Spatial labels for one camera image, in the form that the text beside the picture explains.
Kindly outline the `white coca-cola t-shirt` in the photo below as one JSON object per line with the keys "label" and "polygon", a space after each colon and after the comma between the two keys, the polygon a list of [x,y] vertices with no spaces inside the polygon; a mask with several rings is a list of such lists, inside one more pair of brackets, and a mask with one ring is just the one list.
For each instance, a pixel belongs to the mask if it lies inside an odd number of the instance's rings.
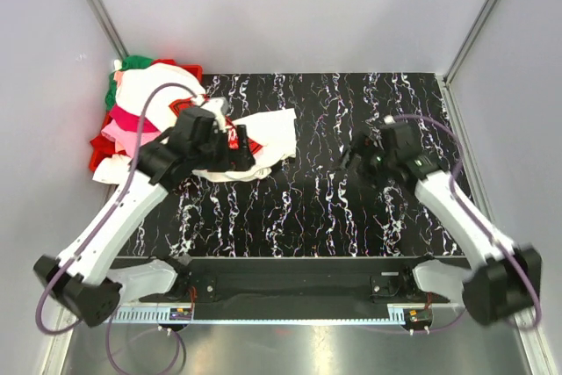
{"label": "white coca-cola t-shirt", "polygon": [[211,172],[194,170],[193,174],[212,183],[250,182],[266,178],[273,166],[296,157],[296,113],[293,108],[270,112],[258,112],[232,121],[225,117],[229,130],[229,146],[234,145],[234,126],[244,125],[249,137],[249,149],[255,164],[246,171]]}

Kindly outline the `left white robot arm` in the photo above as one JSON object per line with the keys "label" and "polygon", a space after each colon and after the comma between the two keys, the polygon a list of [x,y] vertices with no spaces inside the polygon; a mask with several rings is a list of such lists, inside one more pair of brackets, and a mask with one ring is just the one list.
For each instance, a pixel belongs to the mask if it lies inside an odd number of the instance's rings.
{"label": "left white robot arm", "polygon": [[150,295],[179,301],[189,292],[188,266],[171,257],[114,270],[112,263],[144,218],[195,170],[249,169],[254,163],[244,125],[220,129],[200,107],[140,147],[126,181],[81,235],[58,256],[41,256],[33,271],[51,297],[80,322],[96,327],[123,303]]}

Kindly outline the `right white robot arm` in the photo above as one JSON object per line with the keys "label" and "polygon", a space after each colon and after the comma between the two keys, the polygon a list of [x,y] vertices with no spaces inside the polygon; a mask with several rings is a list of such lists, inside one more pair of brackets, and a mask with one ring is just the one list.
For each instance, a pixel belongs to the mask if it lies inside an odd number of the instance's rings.
{"label": "right white robot arm", "polygon": [[386,124],[380,130],[381,141],[354,134],[340,169],[355,168],[373,187],[393,181],[411,193],[437,217],[469,264],[463,269],[423,257],[399,279],[401,296],[415,302],[437,294],[463,306],[482,326],[530,308],[539,318],[540,254],[517,246],[498,230],[461,192],[453,175],[424,152],[408,123]]}

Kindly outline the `light pink t-shirt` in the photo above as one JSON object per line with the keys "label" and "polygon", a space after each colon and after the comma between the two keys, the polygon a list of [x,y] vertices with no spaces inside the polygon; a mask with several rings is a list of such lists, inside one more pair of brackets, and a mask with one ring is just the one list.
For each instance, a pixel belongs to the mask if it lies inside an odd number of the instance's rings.
{"label": "light pink t-shirt", "polygon": [[[113,141],[121,146],[121,149],[115,148],[117,152],[124,151],[129,157],[134,156],[137,142],[137,133],[122,129],[115,121],[112,121],[101,130],[101,134],[109,141]],[[142,133],[140,135],[140,145],[143,146],[153,141],[161,133],[159,131],[153,133]]]}

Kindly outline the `magenta t-shirt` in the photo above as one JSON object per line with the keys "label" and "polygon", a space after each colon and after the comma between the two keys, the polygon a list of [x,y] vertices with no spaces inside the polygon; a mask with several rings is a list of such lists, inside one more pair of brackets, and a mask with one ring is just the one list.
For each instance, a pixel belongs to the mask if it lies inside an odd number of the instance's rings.
{"label": "magenta t-shirt", "polygon": [[[109,111],[109,116],[114,120],[117,125],[128,132],[136,132],[141,117],[130,112],[125,111],[118,105],[114,105]],[[144,118],[143,120],[143,133],[157,133],[159,129],[153,125],[149,119]]]}

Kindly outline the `white t-shirt in bin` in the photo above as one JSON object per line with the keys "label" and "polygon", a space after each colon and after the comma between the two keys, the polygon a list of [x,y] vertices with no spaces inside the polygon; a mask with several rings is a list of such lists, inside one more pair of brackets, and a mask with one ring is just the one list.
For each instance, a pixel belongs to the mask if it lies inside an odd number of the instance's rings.
{"label": "white t-shirt in bin", "polygon": [[[177,66],[156,63],[146,69],[128,70],[117,90],[116,104],[140,116],[137,140],[141,140],[143,120],[147,118],[159,132],[174,126],[179,112],[205,102],[205,89],[198,79]],[[132,157],[124,151],[105,158],[94,171],[93,180],[102,184],[120,184],[126,179]]]}

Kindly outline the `red t-shirt in bin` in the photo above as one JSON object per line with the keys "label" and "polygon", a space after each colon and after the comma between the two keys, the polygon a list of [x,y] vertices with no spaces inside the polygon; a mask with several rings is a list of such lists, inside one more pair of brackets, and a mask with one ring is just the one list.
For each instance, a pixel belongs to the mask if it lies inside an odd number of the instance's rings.
{"label": "red t-shirt in bin", "polygon": [[90,145],[92,146],[92,154],[89,169],[94,172],[105,158],[111,158],[115,154],[115,144],[99,134],[90,141]]}

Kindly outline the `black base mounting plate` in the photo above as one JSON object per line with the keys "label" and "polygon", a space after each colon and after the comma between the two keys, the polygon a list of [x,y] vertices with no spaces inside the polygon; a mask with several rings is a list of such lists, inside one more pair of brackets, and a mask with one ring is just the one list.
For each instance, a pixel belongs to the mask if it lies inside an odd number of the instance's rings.
{"label": "black base mounting plate", "polygon": [[224,308],[286,306],[290,309],[349,309],[370,306],[443,304],[414,286],[414,258],[218,258],[193,259],[182,280],[194,305]]}

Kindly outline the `green t-shirt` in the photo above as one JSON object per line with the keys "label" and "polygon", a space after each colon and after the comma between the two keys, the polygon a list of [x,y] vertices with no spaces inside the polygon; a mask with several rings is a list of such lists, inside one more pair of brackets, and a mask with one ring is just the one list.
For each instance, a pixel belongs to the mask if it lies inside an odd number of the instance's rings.
{"label": "green t-shirt", "polygon": [[104,96],[104,104],[107,111],[110,111],[116,104],[117,90],[122,84],[124,73],[128,70],[146,69],[154,61],[154,59],[141,55],[129,55],[125,59],[114,61],[113,71],[109,75],[109,88]]}

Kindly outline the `left aluminium frame post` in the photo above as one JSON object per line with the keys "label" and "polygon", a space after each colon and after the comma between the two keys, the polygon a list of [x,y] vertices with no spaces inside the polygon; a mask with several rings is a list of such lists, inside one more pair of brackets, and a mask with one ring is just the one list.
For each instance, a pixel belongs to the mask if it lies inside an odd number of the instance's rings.
{"label": "left aluminium frame post", "polygon": [[103,0],[86,0],[116,55],[125,59],[129,53]]}

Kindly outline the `aluminium frame post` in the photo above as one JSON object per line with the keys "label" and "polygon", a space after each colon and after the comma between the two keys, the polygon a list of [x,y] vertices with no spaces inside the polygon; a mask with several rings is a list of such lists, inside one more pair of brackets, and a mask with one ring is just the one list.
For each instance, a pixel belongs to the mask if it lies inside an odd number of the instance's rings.
{"label": "aluminium frame post", "polygon": [[443,74],[443,82],[446,86],[451,85],[454,81],[499,2],[500,0],[485,0],[482,4],[451,65]]}
{"label": "aluminium frame post", "polygon": [[103,0],[86,0],[116,55],[125,59],[129,53]]}

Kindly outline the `right aluminium frame post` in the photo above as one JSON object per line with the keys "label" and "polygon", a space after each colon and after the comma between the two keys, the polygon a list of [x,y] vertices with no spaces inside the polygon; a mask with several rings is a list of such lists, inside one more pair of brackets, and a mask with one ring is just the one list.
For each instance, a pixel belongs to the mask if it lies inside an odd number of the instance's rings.
{"label": "right aluminium frame post", "polygon": [[454,81],[499,2],[500,0],[485,0],[482,4],[451,65],[443,74],[443,82],[446,86],[451,85]]}

